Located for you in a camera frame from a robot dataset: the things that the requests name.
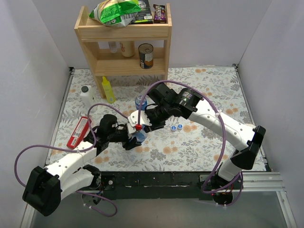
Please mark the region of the blue label water bottle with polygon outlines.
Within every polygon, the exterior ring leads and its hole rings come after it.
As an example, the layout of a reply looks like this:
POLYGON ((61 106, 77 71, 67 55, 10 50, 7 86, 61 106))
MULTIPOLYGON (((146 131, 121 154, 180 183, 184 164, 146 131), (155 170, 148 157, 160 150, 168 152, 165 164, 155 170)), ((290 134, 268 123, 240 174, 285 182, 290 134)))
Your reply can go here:
POLYGON ((132 138, 134 137, 136 137, 137 142, 143 143, 147 138, 147 133, 143 129, 141 129, 140 131, 137 131, 132 134, 132 138))
POLYGON ((142 111, 144 111, 148 103, 147 103, 146 98, 144 98, 143 100, 142 100, 142 98, 143 98, 143 95, 138 95, 135 98, 135 107, 137 110, 141 109, 142 111))

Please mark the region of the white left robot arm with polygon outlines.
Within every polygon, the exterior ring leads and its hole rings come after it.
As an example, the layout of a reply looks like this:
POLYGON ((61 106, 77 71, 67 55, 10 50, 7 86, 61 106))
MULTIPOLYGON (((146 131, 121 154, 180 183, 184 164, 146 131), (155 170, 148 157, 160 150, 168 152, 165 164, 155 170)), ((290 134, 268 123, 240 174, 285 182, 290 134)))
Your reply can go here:
POLYGON ((22 199, 43 216, 49 216, 68 195, 82 188, 99 189, 103 185, 101 172, 87 162, 107 149, 109 143, 121 143, 126 150, 141 145, 135 136, 141 130, 138 122, 138 112, 133 112, 125 124, 118 124, 112 114, 104 115, 75 149, 55 163, 31 171, 22 199))

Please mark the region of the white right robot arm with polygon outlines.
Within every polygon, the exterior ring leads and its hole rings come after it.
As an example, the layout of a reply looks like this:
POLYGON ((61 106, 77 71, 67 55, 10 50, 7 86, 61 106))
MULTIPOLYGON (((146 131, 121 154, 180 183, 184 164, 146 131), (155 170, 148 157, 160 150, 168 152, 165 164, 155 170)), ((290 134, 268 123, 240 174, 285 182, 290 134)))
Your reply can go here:
POLYGON ((202 188, 213 180, 214 190, 223 190, 238 179, 242 170, 253 168, 266 134, 264 127, 236 121, 220 112, 205 95, 188 85, 183 85, 183 89, 176 93, 168 88, 165 80, 158 81, 144 95, 149 96, 155 104, 155 108, 145 110, 151 123, 151 126, 145 127, 146 132, 163 128, 166 120, 175 116, 201 124, 222 137, 220 158, 202 188), (222 161, 226 143, 233 145, 235 151, 229 159, 222 161))

